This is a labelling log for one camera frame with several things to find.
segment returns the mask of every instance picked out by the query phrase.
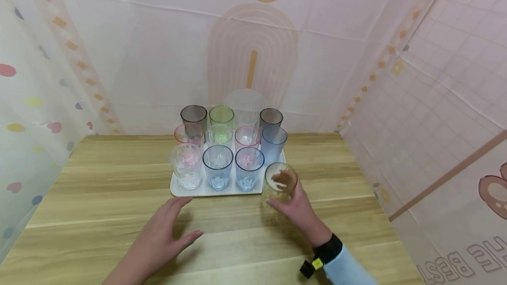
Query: light blue cup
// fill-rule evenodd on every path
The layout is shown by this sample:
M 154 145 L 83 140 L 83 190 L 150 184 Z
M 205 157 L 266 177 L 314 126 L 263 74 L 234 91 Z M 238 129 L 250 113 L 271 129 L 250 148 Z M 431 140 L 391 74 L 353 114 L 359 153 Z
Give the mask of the light blue cup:
M 214 190 L 223 190 L 229 185 L 233 157 L 231 149 L 224 145 L 213 145 L 204 151 L 204 170 Z
M 265 165 L 278 162 L 286 141 L 287 132 L 280 126 L 270 125 L 264 128 L 261 139 L 261 152 L 264 154 Z
M 236 153 L 235 160 L 238 188 L 249 192 L 262 176 L 264 155 L 256 148 L 244 147 Z

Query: left hand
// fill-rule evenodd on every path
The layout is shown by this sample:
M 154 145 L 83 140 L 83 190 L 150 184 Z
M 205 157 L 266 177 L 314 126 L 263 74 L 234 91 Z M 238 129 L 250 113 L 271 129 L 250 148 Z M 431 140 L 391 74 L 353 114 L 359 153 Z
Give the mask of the left hand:
M 103 285 L 144 284 L 151 275 L 203 235 L 202 231 L 197 230 L 179 240 L 173 239 L 174 222 L 181 208 L 191 199 L 171 198 L 160 206 Z

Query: cartoon bear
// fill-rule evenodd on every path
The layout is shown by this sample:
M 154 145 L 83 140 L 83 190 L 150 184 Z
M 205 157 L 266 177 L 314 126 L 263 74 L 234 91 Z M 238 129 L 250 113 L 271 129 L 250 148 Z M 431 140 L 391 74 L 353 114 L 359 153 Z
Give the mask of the cartoon bear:
M 507 219 L 507 163 L 500 166 L 501 177 L 486 175 L 478 182 L 481 199 L 501 218 Z

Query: wrist strap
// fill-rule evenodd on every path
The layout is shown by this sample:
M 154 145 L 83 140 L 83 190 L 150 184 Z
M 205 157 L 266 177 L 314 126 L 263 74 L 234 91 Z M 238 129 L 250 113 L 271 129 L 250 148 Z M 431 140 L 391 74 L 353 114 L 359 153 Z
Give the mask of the wrist strap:
M 304 261 L 299 270 L 306 278 L 310 278 L 317 269 L 323 268 L 324 264 L 333 261 L 342 251 L 343 243 L 333 233 L 331 239 L 325 244 L 313 249 L 315 256 L 311 262 Z

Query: light blue sleeve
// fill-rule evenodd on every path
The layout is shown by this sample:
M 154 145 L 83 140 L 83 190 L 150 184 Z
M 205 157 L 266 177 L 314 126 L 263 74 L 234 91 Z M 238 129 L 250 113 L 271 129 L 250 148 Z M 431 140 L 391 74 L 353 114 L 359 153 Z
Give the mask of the light blue sleeve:
M 345 246 L 333 261 L 324 265 L 324 271 L 333 285 L 378 285 Z

